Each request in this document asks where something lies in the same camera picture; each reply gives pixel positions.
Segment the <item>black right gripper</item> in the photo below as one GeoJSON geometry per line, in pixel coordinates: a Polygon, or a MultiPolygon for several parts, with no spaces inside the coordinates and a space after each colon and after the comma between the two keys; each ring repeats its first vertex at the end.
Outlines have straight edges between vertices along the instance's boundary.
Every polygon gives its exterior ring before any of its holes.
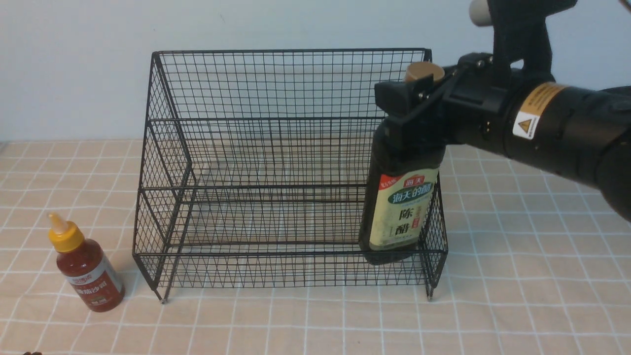
{"type": "Polygon", "coordinates": [[[386,139],[399,150],[468,144],[491,153],[523,153],[524,139],[512,134],[524,95],[521,68],[509,67],[507,87],[493,82],[490,53],[469,53],[453,67],[407,69],[403,81],[374,85],[386,113],[386,139]]]}

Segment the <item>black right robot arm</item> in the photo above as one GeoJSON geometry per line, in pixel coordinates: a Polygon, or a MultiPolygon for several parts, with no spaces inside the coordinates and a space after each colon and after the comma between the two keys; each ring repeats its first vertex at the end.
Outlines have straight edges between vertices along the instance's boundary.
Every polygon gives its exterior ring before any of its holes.
{"type": "Polygon", "coordinates": [[[489,53],[471,53],[444,76],[374,87],[395,151],[466,144],[599,191],[630,219],[630,98],[554,83],[512,68],[493,82],[489,53]]]}

